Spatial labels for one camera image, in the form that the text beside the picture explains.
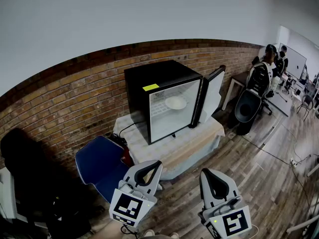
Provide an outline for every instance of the power outlet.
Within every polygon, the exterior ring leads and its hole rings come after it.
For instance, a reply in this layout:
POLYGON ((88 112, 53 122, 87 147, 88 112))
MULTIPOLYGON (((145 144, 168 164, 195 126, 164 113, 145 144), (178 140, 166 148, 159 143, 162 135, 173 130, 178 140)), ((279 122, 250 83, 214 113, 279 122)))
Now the power outlet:
POLYGON ((298 163, 294 160, 293 157, 290 157, 290 162, 291 162, 291 164, 293 165, 294 168, 297 167, 298 163))

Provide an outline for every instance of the white plate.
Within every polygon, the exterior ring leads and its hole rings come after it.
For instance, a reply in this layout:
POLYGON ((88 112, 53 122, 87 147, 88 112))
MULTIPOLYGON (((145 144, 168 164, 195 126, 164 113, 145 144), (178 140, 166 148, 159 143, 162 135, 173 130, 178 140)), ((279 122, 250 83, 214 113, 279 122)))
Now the white plate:
POLYGON ((170 97, 165 99, 165 104, 171 109, 181 110, 186 107, 187 102, 181 97, 170 97))

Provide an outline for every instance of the blue chair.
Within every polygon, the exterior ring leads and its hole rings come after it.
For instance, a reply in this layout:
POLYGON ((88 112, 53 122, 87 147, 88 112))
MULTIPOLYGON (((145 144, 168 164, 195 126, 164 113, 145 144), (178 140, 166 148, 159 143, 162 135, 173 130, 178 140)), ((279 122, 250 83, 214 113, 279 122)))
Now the blue chair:
POLYGON ((123 180, 129 167, 121 161, 124 149, 113 141, 98 136, 75 155, 76 166, 84 184, 93 184, 108 201, 123 180))

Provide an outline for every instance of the yellow sticky note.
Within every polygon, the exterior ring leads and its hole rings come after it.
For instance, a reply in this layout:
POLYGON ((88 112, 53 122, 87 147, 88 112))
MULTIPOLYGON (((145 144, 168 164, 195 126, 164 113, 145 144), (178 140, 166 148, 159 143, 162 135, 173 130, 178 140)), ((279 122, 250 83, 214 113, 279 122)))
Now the yellow sticky note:
POLYGON ((144 89, 145 91, 153 90, 153 89, 156 89, 156 88, 159 88, 159 85, 157 85, 157 84, 152 84, 152 85, 148 85, 148 86, 143 87, 143 89, 144 89))

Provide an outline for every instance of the wooden floor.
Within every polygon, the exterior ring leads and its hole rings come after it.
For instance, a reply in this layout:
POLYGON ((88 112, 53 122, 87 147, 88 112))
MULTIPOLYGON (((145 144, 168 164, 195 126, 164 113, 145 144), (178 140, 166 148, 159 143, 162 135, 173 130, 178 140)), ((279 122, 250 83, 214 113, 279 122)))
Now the wooden floor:
MULTIPOLYGON (((313 111, 306 121, 303 121, 304 110, 296 114, 299 105, 295 100, 291 116, 284 126, 297 138, 296 153, 301 159, 309 154, 319 154, 319 119, 313 111)), ((157 192, 158 203, 148 216, 141 222, 140 231, 153 229, 157 234, 169 235, 177 232, 183 239, 211 239, 208 230, 200 223, 197 213, 203 207, 200 197, 199 174, 202 168, 219 170, 233 178, 248 204, 252 224, 259 228, 254 238, 281 239, 302 238, 302 230, 286 233, 286 229, 305 221, 310 212, 305 193, 296 180, 290 166, 259 150, 246 139, 258 146, 267 137, 279 114, 273 109, 273 115, 263 113, 257 117, 249 135, 236 135, 236 129, 227 128, 229 110, 217 112, 214 117, 224 125, 225 137, 222 137, 219 147, 207 157, 197 162, 193 167, 177 178, 161 182, 164 190, 157 192)), ((276 157, 290 162, 294 155, 296 143, 293 135, 281 126, 264 150, 276 157)), ((310 178, 306 174, 317 164, 317 157, 312 155, 298 165, 295 173, 304 185, 311 202, 312 212, 318 197, 317 178, 314 173, 310 178)), ((108 212, 92 220, 93 229, 98 230, 109 222, 108 212)), ((250 238, 257 232, 252 228, 250 238)))

